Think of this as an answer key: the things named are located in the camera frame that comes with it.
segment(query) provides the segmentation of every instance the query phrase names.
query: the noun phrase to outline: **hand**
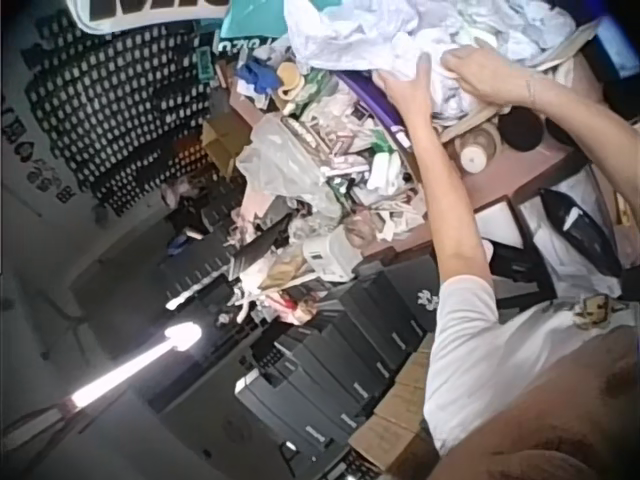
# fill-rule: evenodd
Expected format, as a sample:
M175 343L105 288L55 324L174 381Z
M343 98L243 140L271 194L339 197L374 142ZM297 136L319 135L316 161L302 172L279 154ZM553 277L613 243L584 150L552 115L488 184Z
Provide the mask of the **hand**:
M487 103L526 105L527 82L532 72L501 56L489 44L476 40L480 48L464 46L445 52L441 63L458 75L462 89Z
M417 66L416 77L403 81L391 72L378 70L374 83L385 91L396 106L407 126L416 122L431 125L431 58L423 53Z

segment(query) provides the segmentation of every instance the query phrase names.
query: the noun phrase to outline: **white sleeve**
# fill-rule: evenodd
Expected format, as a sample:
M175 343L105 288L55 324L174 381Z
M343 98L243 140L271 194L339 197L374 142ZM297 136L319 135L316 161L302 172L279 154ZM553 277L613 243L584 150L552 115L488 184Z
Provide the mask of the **white sleeve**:
M489 408L500 358L496 297L481 278L462 275L440 288L424 415L441 454L464 438L478 409Z

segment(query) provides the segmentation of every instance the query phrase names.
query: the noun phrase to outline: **person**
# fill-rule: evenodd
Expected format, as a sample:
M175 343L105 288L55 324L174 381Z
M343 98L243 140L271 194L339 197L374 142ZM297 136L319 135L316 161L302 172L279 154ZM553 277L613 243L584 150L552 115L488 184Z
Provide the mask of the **person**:
M461 88L476 98L528 107L560 125L602 170L640 221L640 136L624 120L606 106L509 62L486 44L450 50L441 63L458 77ZM471 202L431 124L431 98L425 89L429 80L427 55L420 58L416 78L411 81L399 80L390 72L374 74L374 81L394 103L408 130L438 258L440 304L424 405L435 446L444 456L434 478L564 478L558 472L567 478L573 478L571 474L577 475L575 478L608 475L621 464L602 460L612 456L597 454L593 445L583 448L590 445L588 436L602 434L611 440L619 434L632 438L635 448L640 429L634 422L640 418L631 415L622 422L608 423L595 420L603 413L602 406L609 404L598 390L604 389L608 380L595 375L593 359L601 360L602 372L625 378L628 388L623 390L640 399L637 376L629 373L637 365L634 325L640 318L638 305L605 296L559 299L533 307L504 325L498 323L492 276ZM614 351L611 345L615 342L620 347L614 349L615 355L602 354ZM584 365L589 365L599 380L589 380ZM566 386L578 396L571 396ZM567 396L554 395L561 390ZM534 405L531 398L540 402ZM519 402L525 405L520 410ZM569 423L563 423L563 416ZM625 424L626 428L634 426L636 436L616 430L624 429ZM542 450L561 458L536 459L535 452ZM500 463L498 459L505 452L517 456L518 461L509 457ZM554 471L557 476L544 476Z

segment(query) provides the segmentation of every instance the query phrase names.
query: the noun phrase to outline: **box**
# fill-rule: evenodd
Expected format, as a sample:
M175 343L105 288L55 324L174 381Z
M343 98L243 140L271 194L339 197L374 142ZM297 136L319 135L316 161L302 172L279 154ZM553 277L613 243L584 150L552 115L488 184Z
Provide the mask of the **box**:
M396 377L396 383L424 389L427 384L430 353L416 352L409 357Z
M418 346L418 352L430 354L435 339L436 336L433 333L427 333L427 336L424 337L424 340L422 340L422 343Z
M351 436L349 444L380 470L403 480L424 480L439 459L433 441L377 415Z
M378 404L375 414L411 432L420 433L424 394L424 385L417 388L397 383Z
M233 160L251 143L250 136L251 127L234 111L202 123L202 148L227 178L233 172Z

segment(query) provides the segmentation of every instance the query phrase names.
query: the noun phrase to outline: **white bottle cap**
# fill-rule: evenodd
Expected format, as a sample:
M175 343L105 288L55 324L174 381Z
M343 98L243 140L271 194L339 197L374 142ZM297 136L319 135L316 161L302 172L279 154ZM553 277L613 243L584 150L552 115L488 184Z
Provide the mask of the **white bottle cap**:
M487 152L478 145L471 144L460 152L460 164L469 173L479 173L487 166Z

